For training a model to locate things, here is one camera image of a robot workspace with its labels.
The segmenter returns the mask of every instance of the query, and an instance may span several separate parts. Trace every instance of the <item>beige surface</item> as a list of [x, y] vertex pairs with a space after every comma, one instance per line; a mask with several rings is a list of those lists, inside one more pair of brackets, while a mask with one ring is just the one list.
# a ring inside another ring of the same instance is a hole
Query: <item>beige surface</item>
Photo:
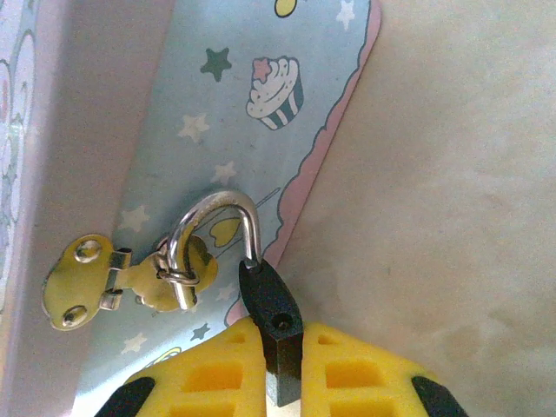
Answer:
[[555, 77], [553, 0], [383, 0], [280, 267], [474, 417], [556, 415]]

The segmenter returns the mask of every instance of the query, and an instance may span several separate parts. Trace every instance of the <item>metal loop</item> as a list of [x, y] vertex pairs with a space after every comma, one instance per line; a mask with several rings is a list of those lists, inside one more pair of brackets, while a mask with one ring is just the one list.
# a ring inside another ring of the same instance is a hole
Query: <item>metal loop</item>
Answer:
[[[188, 291], [184, 287], [194, 286], [199, 283], [189, 261], [189, 238], [202, 219], [217, 209], [234, 208], [239, 211], [242, 219], [243, 240], [245, 242], [245, 264], [247, 268], [257, 268], [261, 265], [261, 236], [259, 230], [259, 217], [255, 203], [248, 195], [234, 189], [221, 189], [205, 195], [197, 202], [175, 225], [174, 232], [166, 242], [166, 262], [168, 269], [161, 271], [161, 278], [172, 282], [176, 297], [182, 309], [191, 306], [191, 301], [186, 301], [184, 294]], [[195, 305], [194, 289], [190, 289]]]

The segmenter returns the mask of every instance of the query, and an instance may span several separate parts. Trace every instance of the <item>yellow foam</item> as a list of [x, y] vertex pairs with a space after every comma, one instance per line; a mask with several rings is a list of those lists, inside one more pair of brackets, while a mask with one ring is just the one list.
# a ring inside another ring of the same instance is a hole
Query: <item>yellow foam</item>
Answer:
[[265, 372], [259, 329], [245, 318], [128, 382], [156, 383], [137, 417], [265, 417]]
[[434, 376], [379, 347], [309, 323], [303, 337], [301, 417], [428, 417], [411, 378]]

